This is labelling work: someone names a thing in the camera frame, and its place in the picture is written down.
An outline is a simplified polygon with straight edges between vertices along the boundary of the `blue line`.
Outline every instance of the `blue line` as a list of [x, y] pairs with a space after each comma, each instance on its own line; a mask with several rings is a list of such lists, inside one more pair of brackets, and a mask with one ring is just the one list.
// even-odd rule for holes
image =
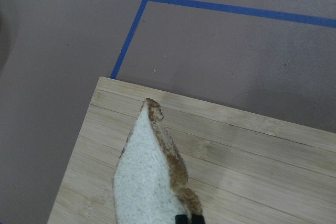
[[195, 0], [149, 0], [149, 1], [336, 28], [336, 19], [331, 18], [321, 18], [315, 16], [276, 12], [273, 10], [216, 4]]
[[146, 8], [147, 2], [148, 2], [148, 0], [142, 0], [142, 2], [140, 4], [138, 12], [137, 12], [137, 14], [136, 14], [136, 16], [134, 18], [133, 23], [132, 23], [132, 26], [131, 26], [128, 34], [127, 34], [126, 40], [124, 42], [124, 45], [122, 46], [121, 52], [119, 54], [119, 57], [118, 57], [115, 65], [114, 65], [114, 69], [113, 69], [111, 77], [110, 77], [111, 79], [115, 79], [117, 77], [117, 75], [118, 75], [118, 72], [120, 70], [121, 64], [122, 64], [122, 62], [123, 62], [123, 60], [125, 58], [127, 50], [129, 48], [130, 43], [131, 43], [131, 41], [133, 39], [133, 36], [135, 34], [135, 30], [138, 27], [139, 21], [140, 21], [140, 19], [142, 17], [142, 14], [143, 14], [143, 12], [144, 12], [144, 10]]

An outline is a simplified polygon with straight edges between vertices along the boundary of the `bamboo board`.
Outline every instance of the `bamboo board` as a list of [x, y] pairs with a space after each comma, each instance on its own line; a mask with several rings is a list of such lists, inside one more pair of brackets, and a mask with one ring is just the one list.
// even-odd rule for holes
[[100, 78], [49, 224], [116, 223], [111, 179], [143, 100], [186, 162], [207, 224], [336, 220], [336, 134]]

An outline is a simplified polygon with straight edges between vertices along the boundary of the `bread slice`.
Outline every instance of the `bread slice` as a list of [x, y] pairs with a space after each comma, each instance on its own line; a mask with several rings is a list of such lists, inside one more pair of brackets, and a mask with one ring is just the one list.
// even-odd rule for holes
[[118, 224], [175, 224], [176, 215], [202, 215], [160, 108], [145, 100], [118, 161], [113, 180]]

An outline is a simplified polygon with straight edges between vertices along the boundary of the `slice of white bread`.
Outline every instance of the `slice of white bread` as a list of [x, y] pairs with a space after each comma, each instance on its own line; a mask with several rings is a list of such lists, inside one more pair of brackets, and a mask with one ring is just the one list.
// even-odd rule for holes
[[187, 188], [184, 162], [162, 123], [160, 105], [146, 99], [113, 179], [118, 224], [175, 224], [176, 215], [202, 215]]

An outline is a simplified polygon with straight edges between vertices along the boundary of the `brown crust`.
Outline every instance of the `brown crust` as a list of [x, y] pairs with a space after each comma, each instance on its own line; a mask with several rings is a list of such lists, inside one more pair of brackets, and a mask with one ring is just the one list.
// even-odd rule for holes
[[148, 106], [152, 129], [170, 168], [172, 190], [191, 215], [202, 215], [202, 205], [198, 196], [190, 188], [187, 188], [188, 173], [184, 161], [162, 123], [161, 106], [150, 98], [146, 98], [144, 105]]

